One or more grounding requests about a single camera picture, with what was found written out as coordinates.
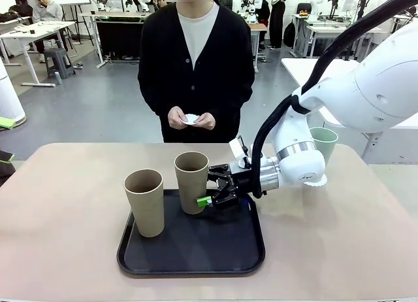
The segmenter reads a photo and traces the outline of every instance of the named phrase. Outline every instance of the black cardigan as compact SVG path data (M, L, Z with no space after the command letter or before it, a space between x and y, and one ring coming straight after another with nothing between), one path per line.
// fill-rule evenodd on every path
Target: black cardigan
M193 70L176 4L168 5L144 24L139 65L142 95L160 117L165 140L177 136L175 139L183 143L225 143L236 137L240 109L251 97L254 82L251 31L239 15L219 5L214 27ZM167 114L174 106L185 114L211 113L215 129L171 129Z

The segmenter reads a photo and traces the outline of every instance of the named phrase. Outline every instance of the person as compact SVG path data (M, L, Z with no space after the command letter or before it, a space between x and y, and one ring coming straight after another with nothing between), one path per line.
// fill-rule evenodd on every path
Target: person
M37 0L37 1L38 1L37 5L33 8L34 23L37 23L40 21L62 21L63 20L64 14L63 14L63 9L61 8L61 5L59 5L58 3L52 0ZM68 51L67 44L65 43L63 30L60 30L59 34L61 35L61 38L63 40L65 50ZM53 35L53 36L50 36L50 37L47 37L45 39L41 39L35 42L35 45L39 53L40 63L45 63L44 40L50 40L50 39L55 39L56 41L58 41L58 36Z
M240 110L252 95L250 28L219 1L176 1L144 24L141 93L166 143L227 143L237 136ZM198 118L188 122L186 114Z
M283 40L283 16L285 14L286 0L272 0L272 15L270 17L270 49L281 48Z
M268 7L268 1L263 0L263 4L260 9L255 9L255 13L259 16L259 23L264 24L268 27L268 19L270 18L270 8ZM264 45L264 39L266 38L267 32L260 32L259 39L259 50L266 49Z
M158 7L161 9L161 8L164 8L165 6L167 6L168 5L168 3L165 1L165 0L158 0Z

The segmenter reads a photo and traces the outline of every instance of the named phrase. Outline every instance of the silver metal ring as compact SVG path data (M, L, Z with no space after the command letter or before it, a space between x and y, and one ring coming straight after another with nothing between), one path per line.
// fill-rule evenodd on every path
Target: silver metal ring
M262 191L279 188L279 161L276 157L267 158L267 164L260 168L260 184Z
M288 146L277 153L279 160L285 159L287 156L304 152L305 150L316 150L314 142L301 142L294 145Z

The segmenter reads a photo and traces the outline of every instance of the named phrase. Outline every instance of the white shirt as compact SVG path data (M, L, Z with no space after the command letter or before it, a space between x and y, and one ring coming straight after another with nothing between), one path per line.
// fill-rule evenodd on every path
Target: white shirt
M214 3L212 9L201 18L191 19L182 16L180 13L178 14L185 42L193 63L193 69L195 68L197 58L200 56L204 45L208 41L210 32L212 32L218 12L219 6Z

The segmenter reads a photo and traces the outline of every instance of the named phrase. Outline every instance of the light green cup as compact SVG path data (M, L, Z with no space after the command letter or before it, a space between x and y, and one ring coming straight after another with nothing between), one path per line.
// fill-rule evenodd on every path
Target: light green cup
M327 164L338 141L338 134L325 127L312 127L310 131L316 148L322 153Z

